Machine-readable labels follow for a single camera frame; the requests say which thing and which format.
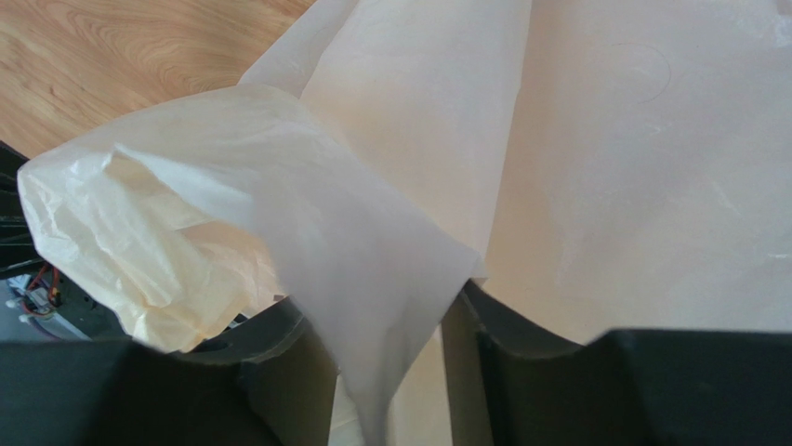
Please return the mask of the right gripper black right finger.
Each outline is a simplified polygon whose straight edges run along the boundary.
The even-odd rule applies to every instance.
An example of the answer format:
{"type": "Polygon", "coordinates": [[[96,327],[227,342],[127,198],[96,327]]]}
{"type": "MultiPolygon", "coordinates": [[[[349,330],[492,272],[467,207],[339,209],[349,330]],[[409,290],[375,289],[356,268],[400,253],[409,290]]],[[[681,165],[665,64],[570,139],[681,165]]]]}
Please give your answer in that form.
{"type": "Polygon", "coordinates": [[[789,334],[616,329],[585,345],[467,283],[441,324],[457,445],[787,445],[789,334]]]}

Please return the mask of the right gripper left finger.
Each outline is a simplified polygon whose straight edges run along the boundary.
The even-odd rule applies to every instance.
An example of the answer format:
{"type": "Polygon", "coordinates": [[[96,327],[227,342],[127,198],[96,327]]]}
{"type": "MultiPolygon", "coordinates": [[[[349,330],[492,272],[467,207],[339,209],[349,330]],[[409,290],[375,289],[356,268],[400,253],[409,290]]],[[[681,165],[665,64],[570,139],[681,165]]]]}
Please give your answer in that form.
{"type": "Polygon", "coordinates": [[[189,353],[131,339],[1,346],[5,445],[325,445],[337,368],[282,300],[189,353]]]}

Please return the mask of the translucent plastic bag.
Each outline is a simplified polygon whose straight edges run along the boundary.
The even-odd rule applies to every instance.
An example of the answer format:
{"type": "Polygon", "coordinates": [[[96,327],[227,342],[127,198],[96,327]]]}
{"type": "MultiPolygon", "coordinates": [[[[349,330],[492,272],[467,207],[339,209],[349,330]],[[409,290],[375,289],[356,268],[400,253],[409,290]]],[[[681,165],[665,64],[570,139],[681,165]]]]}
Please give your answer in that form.
{"type": "Polygon", "coordinates": [[[319,1],[237,85],[18,175],[36,250],[186,351],[275,295],[327,444],[449,445],[466,280],[543,328],[791,328],[787,1],[319,1]]]}

